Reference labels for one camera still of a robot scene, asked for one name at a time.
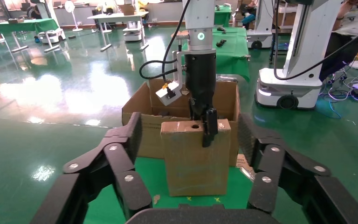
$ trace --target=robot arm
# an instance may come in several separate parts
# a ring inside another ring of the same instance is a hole
[[[140,75],[147,79],[163,77],[165,85],[156,92],[158,98],[164,105],[169,105],[181,96],[181,89],[183,85],[182,72],[186,72],[186,88],[190,91],[191,98],[189,99],[190,118],[193,120],[202,120],[204,128],[203,147],[208,147],[217,134],[217,113],[213,107],[213,94],[216,84],[216,49],[212,48],[212,29],[214,24],[214,1],[210,0],[184,0],[183,1],[182,17],[175,33],[172,36],[171,42],[168,45],[167,52],[172,42],[177,39],[179,42],[187,40],[188,50],[173,52],[174,69],[173,81],[168,83],[165,75],[168,72],[154,77],[144,77],[142,69],[146,62],[140,68]],[[182,19],[186,19],[187,35],[177,35]],[[184,58],[184,65],[182,66],[182,56]],[[165,61],[156,61],[163,64],[171,63]]]

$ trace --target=cardboard box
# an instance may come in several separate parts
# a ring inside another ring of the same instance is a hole
[[[201,121],[163,122],[165,170],[170,196],[224,195],[227,191],[231,128],[218,120],[219,133],[202,147]]]
[[[293,26],[296,13],[286,13],[285,20],[283,21],[284,26]],[[282,25],[283,13],[278,13],[278,26]]]
[[[124,15],[135,15],[135,7],[132,4],[119,5]]]
[[[188,98],[181,96],[175,102],[164,106],[156,92],[164,85],[162,79],[149,81],[149,86],[143,83],[137,92],[122,108],[122,123],[126,125],[133,112],[142,113],[142,142],[138,156],[150,158],[164,158],[164,148],[160,138],[161,123],[165,121],[190,120]],[[230,166],[235,166],[238,154],[238,115],[240,113],[238,85],[235,82],[217,82],[213,96],[213,106],[218,116],[228,119],[231,127]],[[159,116],[161,112],[168,112],[169,116]]]

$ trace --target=box flap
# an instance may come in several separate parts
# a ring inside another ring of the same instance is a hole
[[[149,95],[149,87],[147,86],[147,83],[143,83],[130,100],[123,106],[122,114],[132,114],[133,112],[151,114],[152,110]]]

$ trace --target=debris on floor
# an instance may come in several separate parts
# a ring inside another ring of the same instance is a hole
[[[157,202],[160,200],[160,195],[155,195],[153,197],[153,204],[157,204]]]

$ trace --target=black cable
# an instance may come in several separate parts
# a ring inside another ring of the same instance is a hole
[[[166,71],[166,72],[164,72],[164,73],[161,73],[161,74],[159,74],[159,75],[152,76],[152,77],[143,76],[142,73],[140,73],[140,75],[141,75],[141,77],[144,78],[144,79],[155,79],[155,78],[163,77],[163,76],[165,76],[165,75],[169,75],[169,74],[174,73],[174,72],[176,72],[176,71],[178,71],[178,69],[172,69],[172,70]]]
[[[168,52],[169,52],[169,48],[171,48],[173,41],[175,40],[176,34],[179,32],[180,29],[180,25],[182,24],[183,18],[185,17],[185,13],[187,10],[187,7],[189,6],[190,0],[187,0],[185,7],[183,8],[182,11],[182,15],[180,16],[179,22],[178,22],[178,26],[176,27],[175,33],[173,33],[171,41],[169,41],[168,47],[165,50],[165,54],[164,54],[164,58],[163,61],[166,60],[167,56],[168,56]],[[165,65],[163,64],[162,68],[161,68],[162,73],[164,73],[165,71]]]
[[[174,63],[175,61],[177,61],[177,59],[172,60],[172,61],[167,61],[167,62],[166,62],[166,61],[160,61],[160,60],[152,60],[152,61],[145,62],[145,63],[143,63],[143,64],[141,65],[141,67],[139,68],[139,74],[140,74],[140,76],[141,76],[142,78],[144,78],[144,79],[155,79],[155,78],[159,78],[159,77],[164,77],[165,75],[168,75],[168,74],[170,74],[170,73],[176,72],[177,69],[172,69],[172,70],[169,70],[169,71],[167,71],[167,72],[163,72],[163,73],[161,73],[161,74],[159,74],[159,75],[151,76],[151,77],[146,77],[146,76],[144,76],[144,75],[142,74],[142,69],[143,69],[145,66],[147,66],[148,64],[151,64],[151,63],[162,63],[162,64],[164,65],[164,64]]]
[[[168,72],[165,72],[165,64],[168,64],[168,63],[173,63],[175,62],[176,60],[173,60],[173,61],[165,61],[167,56],[168,56],[168,52],[169,52],[169,48],[171,48],[172,46],[172,43],[173,41],[175,40],[175,37],[176,37],[176,34],[178,33],[179,29],[180,29],[180,25],[182,24],[182,21],[183,21],[183,18],[185,17],[185,12],[187,10],[187,7],[189,6],[189,3],[190,3],[190,0],[187,0],[186,2],[186,5],[185,7],[183,8],[183,11],[182,11],[182,15],[180,16],[180,19],[179,19],[179,22],[178,22],[178,26],[176,27],[176,31],[175,33],[173,33],[172,35],[172,38],[171,38],[171,41],[169,42],[168,44],[168,47],[167,49],[165,50],[165,54],[164,54],[164,59],[162,61],[157,61],[157,60],[153,60],[153,61],[148,61],[148,62],[145,62],[144,64],[142,64],[142,66],[139,68],[139,74],[142,78],[144,79],[155,79],[155,78],[158,78],[158,77],[163,77],[163,80],[164,80],[164,83],[167,83],[167,80],[166,80],[166,75],[170,74],[170,73],[173,73],[175,71],[177,71],[177,69],[173,69],[173,70],[169,70]],[[152,76],[152,77],[145,77],[142,75],[142,69],[150,64],[150,63],[162,63],[162,73],[159,74],[159,75],[156,75],[156,76]]]
[[[290,80],[290,79],[293,79],[293,78],[297,78],[299,77],[300,75],[314,69],[315,67],[319,66],[320,64],[322,64],[323,62],[325,62],[327,59],[329,59],[330,57],[332,57],[333,55],[341,52],[342,50],[344,50],[345,48],[347,48],[350,44],[352,44],[353,42],[355,41],[358,41],[358,36],[353,38],[351,41],[349,41],[348,43],[346,43],[344,46],[340,47],[339,49],[337,49],[336,51],[334,51],[333,53],[329,54],[327,57],[325,57],[323,60],[319,61],[318,63],[314,64],[313,66],[309,67],[307,70],[304,70],[303,72],[300,72],[298,73],[297,75],[294,75],[294,76],[290,76],[288,78],[281,78],[279,77],[277,74],[276,74],[276,56],[275,56],[275,60],[274,60],[274,76],[276,79],[279,79],[279,80]],[[275,28],[275,42],[278,43],[278,32],[277,32],[277,29]]]

